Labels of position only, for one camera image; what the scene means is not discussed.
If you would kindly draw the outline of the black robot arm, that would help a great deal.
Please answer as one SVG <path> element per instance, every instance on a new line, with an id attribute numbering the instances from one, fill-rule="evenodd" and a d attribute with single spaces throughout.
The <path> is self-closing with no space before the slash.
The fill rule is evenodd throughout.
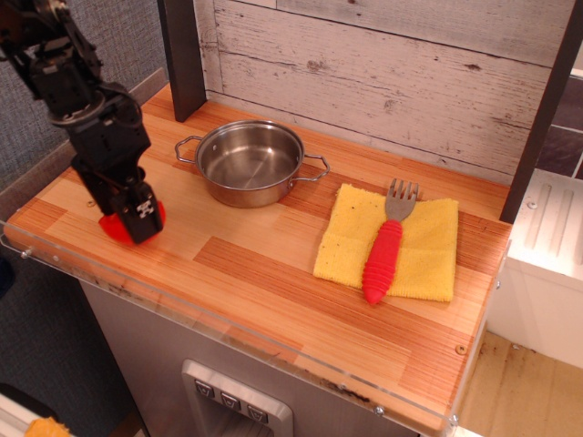
<path id="1" fill-rule="evenodd" d="M 71 165 L 101 210 L 104 232 L 126 244 L 159 234 L 165 211 L 138 164 L 150 146 L 141 107 L 103 80 L 96 48 L 66 2 L 2 2 L 1 54 L 45 102 L 49 122 L 67 132 Z"/>

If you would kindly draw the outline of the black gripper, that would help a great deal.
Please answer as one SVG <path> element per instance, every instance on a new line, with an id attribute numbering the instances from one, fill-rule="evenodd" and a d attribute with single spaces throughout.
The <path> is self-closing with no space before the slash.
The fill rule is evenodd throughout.
<path id="1" fill-rule="evenodd" d="M 149 138 L 139 108 L 77 111 L 66 117 L 76 151 L 72 166 L 101 212 L 112 215 L 111 237 L 141 244 L 163 229 L 164 214 L 138 166 Z"/>

